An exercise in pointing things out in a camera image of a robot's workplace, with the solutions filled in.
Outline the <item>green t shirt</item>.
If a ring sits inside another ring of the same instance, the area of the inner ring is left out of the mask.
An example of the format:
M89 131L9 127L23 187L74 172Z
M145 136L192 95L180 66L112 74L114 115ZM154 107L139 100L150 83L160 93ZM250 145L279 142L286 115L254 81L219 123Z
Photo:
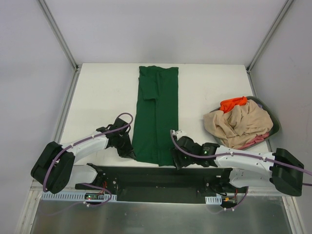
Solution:
M139 162L172 166L171 130L178 129L177 67L140 66L132 145Z

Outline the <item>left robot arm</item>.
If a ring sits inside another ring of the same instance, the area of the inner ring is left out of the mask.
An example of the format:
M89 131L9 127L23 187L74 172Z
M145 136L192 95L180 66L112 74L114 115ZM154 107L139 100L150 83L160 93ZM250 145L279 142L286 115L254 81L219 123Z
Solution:
M102 176L91 166L74 170L74 164L98 151L115 148L121 158L136 159L129 131L131 126L120 117L113 124L97 128L89 136L72 143L49 142L31 170L31 177L43 186L44 192L53 194L63 190L68 182L86 178L86 184L93 190L103 184Z

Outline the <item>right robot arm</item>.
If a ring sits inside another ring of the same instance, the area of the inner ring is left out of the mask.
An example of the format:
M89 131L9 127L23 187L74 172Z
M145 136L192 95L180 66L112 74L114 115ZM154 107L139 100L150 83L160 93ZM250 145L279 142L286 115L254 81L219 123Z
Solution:
M274 187L282 194L301 196L304 165L289 151L253 153L216 143L195 143L188 136L176 136L172 157L175 167L196 164L204 168L222 168L219 186L224 192L243 187Z

